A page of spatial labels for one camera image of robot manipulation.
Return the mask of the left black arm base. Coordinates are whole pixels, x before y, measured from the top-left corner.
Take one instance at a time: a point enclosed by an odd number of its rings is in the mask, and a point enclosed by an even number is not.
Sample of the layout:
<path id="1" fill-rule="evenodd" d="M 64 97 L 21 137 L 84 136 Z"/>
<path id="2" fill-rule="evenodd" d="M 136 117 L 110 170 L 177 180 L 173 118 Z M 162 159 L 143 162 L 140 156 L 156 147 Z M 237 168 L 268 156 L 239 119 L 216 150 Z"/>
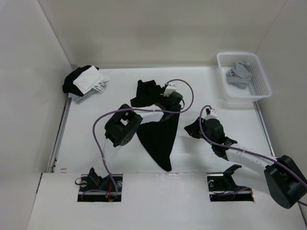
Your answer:
<path id="1" fill-rule="evenodd" d="M 78 186 L 78 202 L 121 202 L 123 175 L 113 174 L 114 182 L 109 175 L 99 176 L 94 168 L 88 174 L 82 174 L 75 180 Z"/>

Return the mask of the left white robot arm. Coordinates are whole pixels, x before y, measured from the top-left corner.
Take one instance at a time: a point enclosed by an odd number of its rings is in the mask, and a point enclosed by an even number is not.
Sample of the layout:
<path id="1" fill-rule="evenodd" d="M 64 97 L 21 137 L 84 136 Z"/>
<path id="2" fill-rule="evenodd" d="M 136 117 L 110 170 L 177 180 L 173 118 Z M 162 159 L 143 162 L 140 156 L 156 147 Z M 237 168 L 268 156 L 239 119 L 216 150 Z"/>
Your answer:
<path id="1" fill-rule="evenodd" d="M 105 142 L 102 151 L 103 162 L 117 157 L 121 147 L 127 145 L 136 135 L 152 159 L 164 171 L 172 170 L 170 155 L 176 139 L 179 112 L 183 96 L 172 92 L 169 96 L 158 96 L 157 101 L 133 111 L 123 104 L 105 125 Z"/>

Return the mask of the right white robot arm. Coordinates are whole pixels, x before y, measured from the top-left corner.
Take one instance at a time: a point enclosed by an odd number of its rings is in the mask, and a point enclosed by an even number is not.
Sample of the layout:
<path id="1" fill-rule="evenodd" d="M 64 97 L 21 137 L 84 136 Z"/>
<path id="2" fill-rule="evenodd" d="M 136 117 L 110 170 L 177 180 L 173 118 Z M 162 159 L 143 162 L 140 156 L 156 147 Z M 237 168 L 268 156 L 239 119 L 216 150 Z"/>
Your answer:
<path id="1" fill-rule="evenodd" d="M 307 180 L 292 158 L 263 156 L 242 149 L 227 137 L 219 120 L 197 118 L 184 130 L 189 136 L 203 139 L 216 156 L 233 165 L 223 173 L 225 188 L 254 188 L 271 196 L 281 207 L 290 209 L 307 194 Z"/>

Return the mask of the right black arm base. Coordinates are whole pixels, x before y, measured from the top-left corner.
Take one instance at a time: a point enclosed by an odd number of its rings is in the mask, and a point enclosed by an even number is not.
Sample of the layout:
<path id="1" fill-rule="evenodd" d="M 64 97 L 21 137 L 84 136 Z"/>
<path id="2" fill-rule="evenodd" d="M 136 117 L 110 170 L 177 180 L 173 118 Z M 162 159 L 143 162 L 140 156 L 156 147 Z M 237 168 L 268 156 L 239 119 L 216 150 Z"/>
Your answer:
<path id="1" fill-rule="evenodd" d="M 211 202 L 253 202 L 254 196 L 251 188 L 235 184 L 233 174 L 242 166 L 233 165 L 224 172 L 207 175 L 209 199 Z"/>

